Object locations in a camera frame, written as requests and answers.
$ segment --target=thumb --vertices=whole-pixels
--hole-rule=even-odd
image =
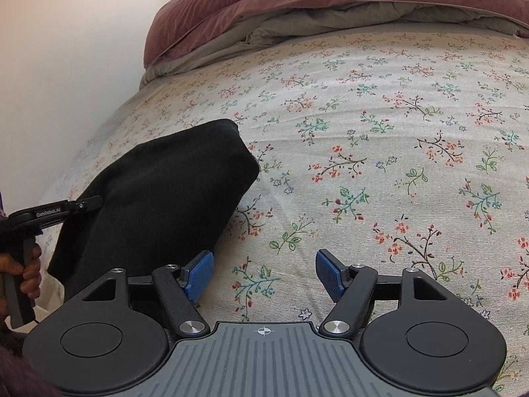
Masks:
[[[20,275],[24,271],[24,267],[11,258],[8,253],[0,253],[0,273],[8,273],[9,275]]]

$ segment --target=folded black garment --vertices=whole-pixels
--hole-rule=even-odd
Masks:
[[[112,268],[150,275],[213,250],[257,161],[229,119],[211,121],[136,146],[104,169],[79,199],[101,209],[64,222],[48,273],[72,298]]]

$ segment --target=floral bedsheet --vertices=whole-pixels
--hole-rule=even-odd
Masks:
[[[261,171],[219,241],[199,308],[210,325],[318,326],[332,308],[314,270],[320,248],[384,274],[415,265],[499,327],[509,352],[495,389],[521,394],[529,50],[482,34],[342,31],[179,75],[77,162],[58,195],[77,197],[138,143],[231,118]],[[47,230],[48,257],[57,234]]]

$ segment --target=silver screw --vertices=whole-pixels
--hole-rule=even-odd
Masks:
[[[178,327],[182,333],[196,334],[205,329],[205,324],[200,321],[185,321]]]
[[[349,324],[345,321],[329,321],[323,326],[326,331],[333,334],[342,334],[349,330]]]

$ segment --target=logo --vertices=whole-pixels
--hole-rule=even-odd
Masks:
[[[59,213],[61,211],[60,207],[56,207],[55,209],[51,210],[45,210],[44,212],[37,212],[36,217],[41,218],[43,216],[53,215],[54,213]]]
[[[268,327],[261,327],[259,330],[255,330],[260,335],[269,335],[273,332],[273,330],[270,330]]]

